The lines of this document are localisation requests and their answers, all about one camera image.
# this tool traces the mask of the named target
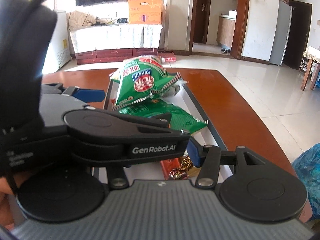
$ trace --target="snack package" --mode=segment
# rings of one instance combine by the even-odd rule
[[[158,64],[161,64],[161,60],[160,57],[158,56],[154,56],[154,55],[145,55],[145,56],[138,56],[138,57],[133,57],[133,58],[129,58],[129,59],[125,59],[123,61],[124,65],[121,68],[118,68],[116,71],[114,71],[113,73],[111,73],[109,75],[110,79],[113,80],[114,82],[120,83],[120,77],[122,74],[122,71],[124,68],[127,67],[127,64],[130,63],[133,60],[139,60],[139,58],[141,57],[145,57],[145,58],[150,58],[152,60],[155,60]]]
[[[114,110],[140,103],[146,99],[159,98],[181,77],[169,75],[158,61],[140,57],[125,65],[120,73],[120,85]]]
[[[187,81],[178,80],[175,84],[169,87],[164,94],[161,95],[161,98],[172,98],[179,93],[181,88],[187,84]]]
[[[188,114],[182,108],[164,102],[161,99],[154,99],[134,106],[120,109],[121,114],[131,114],[141,117],[152,117],[158,114],[171,113],[170,128],[175,130],[188,130],[195,133],[207,125],[201,120]]]

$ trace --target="refrigerator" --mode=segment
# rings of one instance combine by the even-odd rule
[[[292,6],[279,2],[278,21],[276,27],[276,35],[273,42],[271,56],[269,62],[278,66],[282,65],[285,50],[289,39],[290,26],[292,18]]]
[[[43,74],[58,71],[70,59],[67,14],[63,10],[55,10],[58,15],[56,27],[54,29],[47,55],[42,69]]]

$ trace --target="red package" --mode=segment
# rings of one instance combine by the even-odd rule
[[[169,174],[173,169],[180,167],[180,158],[168,159],[164,161],[160,161],[162,172],[164,175],[164,179],[169,179]]]
[[[170,50],[166,50],[166,51],[163,51],[163,52],[158,52],[158,56],[160,56],[161,59],[164,59],[164,62],[177,61],[177,58],[176,58],[175,54]]]

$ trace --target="lace tablecloth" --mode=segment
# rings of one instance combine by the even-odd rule
[[[119,24],[70,32],[75,53],[96,49],[159,48],[162,25]]]
[[[312,59],[317,63],[320,63],[320,51],[311,46],[307,48],[307,50],[303,54],[307,59]]]

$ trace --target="human hand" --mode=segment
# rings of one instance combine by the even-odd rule
[[[14,180],[17,184],[17,187],[20,187],[21,184],[26,181],[32,175],[29,171],[24,171],[15,174]],[[10,186],[5,177],[0,178],[0,225],[7,226],[13,223],[12,214],[9,207],[9,201],[7,194],[13,194]]]

